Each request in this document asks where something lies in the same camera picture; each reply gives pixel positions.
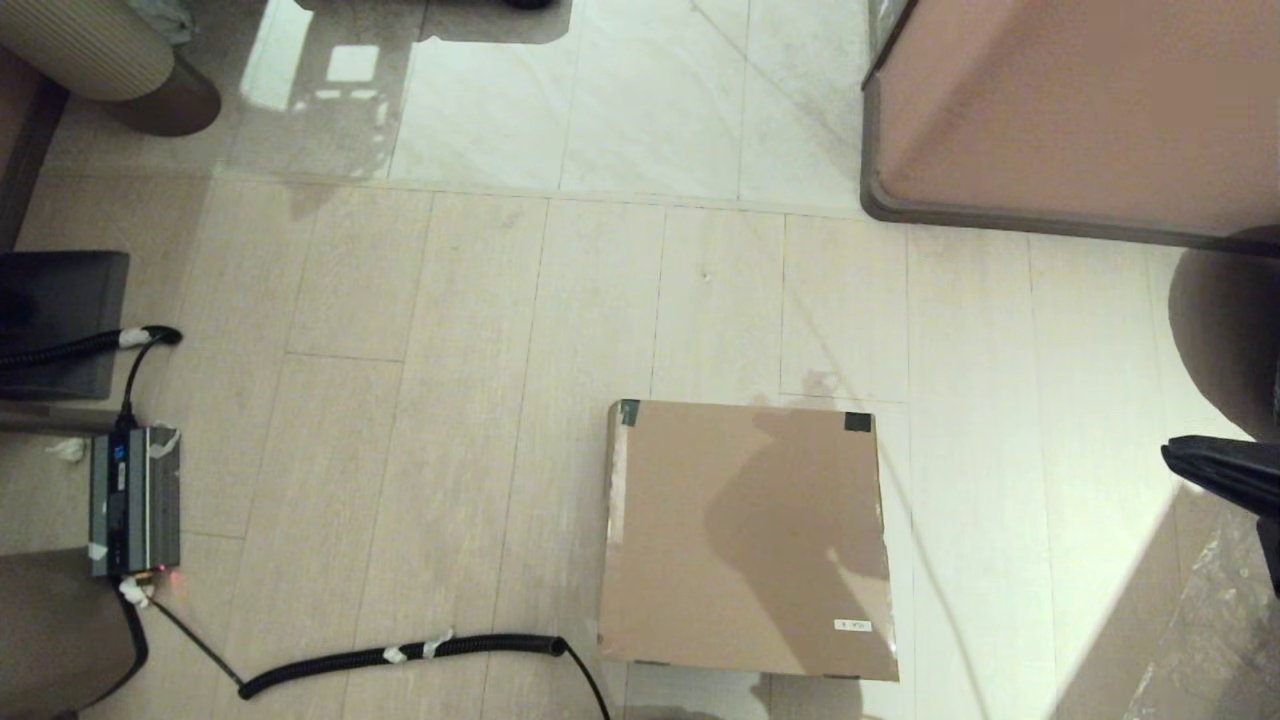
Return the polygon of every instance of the cylindrical cushion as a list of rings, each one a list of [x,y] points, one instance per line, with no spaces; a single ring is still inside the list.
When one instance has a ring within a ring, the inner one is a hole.
[[[173,49],[125,0],[0,0],[0,45],[90,100],[157,90]]]
[[[70,0],[49,0],[68,3]],[[0,719],[78,710],[146,661],[137,614],[83,548],[0,556]]]

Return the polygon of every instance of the black cable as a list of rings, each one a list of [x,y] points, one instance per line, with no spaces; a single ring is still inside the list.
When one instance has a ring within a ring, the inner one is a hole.
[[[230,678],[232,682],[236,683],[236,687],[238,687],[238,688],[244,687],[244,680],[239,679],[239,675],[237,675],[236,671],[232,670],[232,666],[228,665],[221,657],[219,657],[218,653],[214,652],[214,650],[211,647],[209,647],[207,644],[205,644],[205,641],[200,639],[196,635],[196,633],[193,633],[191,630],[191,628],[188,628],[173,612],[169,612],[168,607],[165,607],[164,605],[160,605],[155,600],[151,601],[151,605],[155,605],[156,610],[159,610],[160,612],[164,612],[164,616],[168,618],[170,623],[173,623],[174,625],[177,625],[178,629],[182,630],[182,634],[187,635],[187,638],[189,638],[191,642],[196,643],[196,647],[198,647],[201,651],[204,651],[204,653],[207,655],[210,660],[212,660],[219,667],[221,667],[223,673],[227,673],[227,676]]]
[[[609,706],[604,702],[604,694],[600,693],[600,685],[595,684],[595,678],[591,676],[591,671],[586,669],[582,659],[573,652],[573,646],[568,644],[568,641],[564,641],[564,651],[568,652],[568,656],[577,664],[577,669],[582,671],[582,676],[586,678],[586,683],[591,685],[591,693],[595,694],[595,702],[600,705],[600,715],[604,716],[604,720],[611,720]]]
[[[177,345],[182,342],[182,333],[168,328],[164,325],[147,325],[143,328],[151,333],[151,340],[148,340],[142,350],[138,350],[137,356],[133,357],[133,366],[129,368],[129,379],[124,383],[124,400],[120,402],[120,414],[115,419],[116,430],[132,430],[138,427],[138,419],[133,416],[133,380],[138,377],[138,368],[142,366],[142,359],[147,356],[156,345]]]

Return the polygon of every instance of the floor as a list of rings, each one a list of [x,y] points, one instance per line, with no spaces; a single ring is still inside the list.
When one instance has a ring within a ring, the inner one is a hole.
[[[856,97],[861,20],[826,0],[573,0],[525,40],[463,3],[209,5],[219,126],[74,104],[19,250],[128,250],[125,323],[186,333],[138,389],[184,432],[163,592],[234,667],[518,629],[586,650],[627,720],[1124,715],[1220,507],[1158,446],[1242,436],[1175,342],[1192,256],[861,217],[855,104],[823,105]],[[284,79],[339,31],[403,35],[376,142]],[[595,657],[620,397],[877,415],[901,683]],[[0,437],[0,507],[31,509],[0,551],[83,542],[83,468],[46,445]],[[145,623],[151,662],[87,717],[595,712],[570,664],[503,656],[246,703]]]

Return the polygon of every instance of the cardboard box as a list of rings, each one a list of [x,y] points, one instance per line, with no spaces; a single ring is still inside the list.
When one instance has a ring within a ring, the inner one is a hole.
[[[876,421],[623,400],[604,657],[897,680]]]

